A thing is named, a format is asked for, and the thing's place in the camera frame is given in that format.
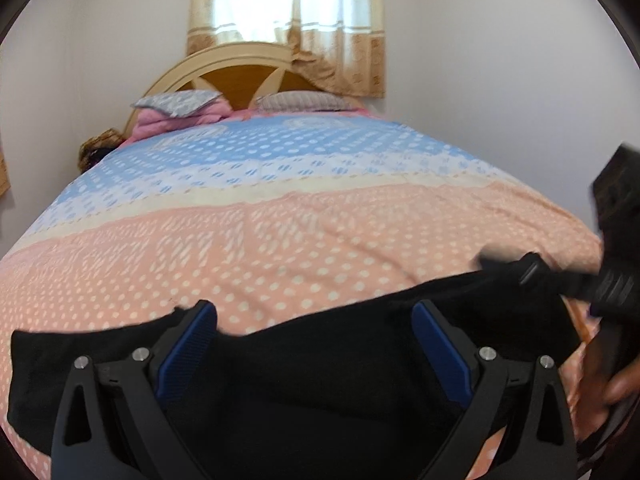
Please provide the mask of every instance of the black garment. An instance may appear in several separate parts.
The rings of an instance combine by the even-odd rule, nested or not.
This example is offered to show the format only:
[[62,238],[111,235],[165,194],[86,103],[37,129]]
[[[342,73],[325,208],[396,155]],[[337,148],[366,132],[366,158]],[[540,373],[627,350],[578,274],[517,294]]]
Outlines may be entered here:
[[[216,480],[416,478],[462,413],[412,334],[409,312],[423,299],[505,358],[562,363],[580,344],[560,297],[473,272],[248,336],[219,333],[166,416]],[[15,332],[9,422],[49,454],[73,359],[123,358],[182,314],[101,333]]]

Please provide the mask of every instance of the polka dot bedspread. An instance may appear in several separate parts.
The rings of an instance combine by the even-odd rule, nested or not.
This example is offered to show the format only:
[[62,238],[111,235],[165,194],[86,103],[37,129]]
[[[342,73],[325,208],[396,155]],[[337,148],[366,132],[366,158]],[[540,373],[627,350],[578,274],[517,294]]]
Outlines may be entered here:
[[[205,298],[222,330],[251,333],[465,272],[487,244],[559,266],[595,266],[600,251],[509,175],[375,118],[256,117],[136,142],[71,183],[0,262],[0,426],[49,478],[49,457],[6,421],[15,329],[104,330]],[[587,341],[584,306],[568,308]],[[561,371],[571,406],[580,358]]]

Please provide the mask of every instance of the pillow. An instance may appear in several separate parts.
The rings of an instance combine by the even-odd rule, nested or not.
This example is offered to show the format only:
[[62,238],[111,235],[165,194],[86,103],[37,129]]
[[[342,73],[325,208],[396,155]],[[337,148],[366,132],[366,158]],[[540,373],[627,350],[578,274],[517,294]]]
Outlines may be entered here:
[[170,118],[189,117],[221,95],[222,93],[217,90],[183,90],[181,92],[149,95],[139,99],[131,106],[134,108],[152,108]]
[[261,112],[341,112],[353,110],[344,98],[329,92],[292,90],[265,95],[256,99],[255,105]]

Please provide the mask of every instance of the headboard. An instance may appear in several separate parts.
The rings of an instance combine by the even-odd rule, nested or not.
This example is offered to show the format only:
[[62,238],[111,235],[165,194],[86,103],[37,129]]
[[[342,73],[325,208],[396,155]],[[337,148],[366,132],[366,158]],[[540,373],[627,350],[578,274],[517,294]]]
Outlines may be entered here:
[[[145,96],[188,89],[215,88],[234,110],[248,108],[258,97],[288,90],[318,90],[293,73],[291,50],[273,43],[228,43],[212,46],[183,59],[146,91]],[[137,111],[127,121],[129,137]]]

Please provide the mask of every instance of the silver screw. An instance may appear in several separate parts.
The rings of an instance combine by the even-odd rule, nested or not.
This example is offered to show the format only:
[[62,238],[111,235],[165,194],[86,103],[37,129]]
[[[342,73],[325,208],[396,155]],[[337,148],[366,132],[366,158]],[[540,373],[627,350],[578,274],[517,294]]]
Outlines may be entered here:
[[133,357],[134,361],[144,361],[147,357],[149,357],[150,353],[151,352],[149,351],[149,348],[136,348],[131,354],[131,357]]
[[556,366],[556,362],[554,361],[554,359],[548,355],[543,355],[540,358],[540,364],[543,368],[553,368],[554,366]]
[[86,355],[81,355],[78,359],[74,361],[74,366],[78,370],[83,370],[89,364],[89,358]]
[[497,352],[490,346],[483,346],[478,353],[485,361],[493,361],[498,356]]

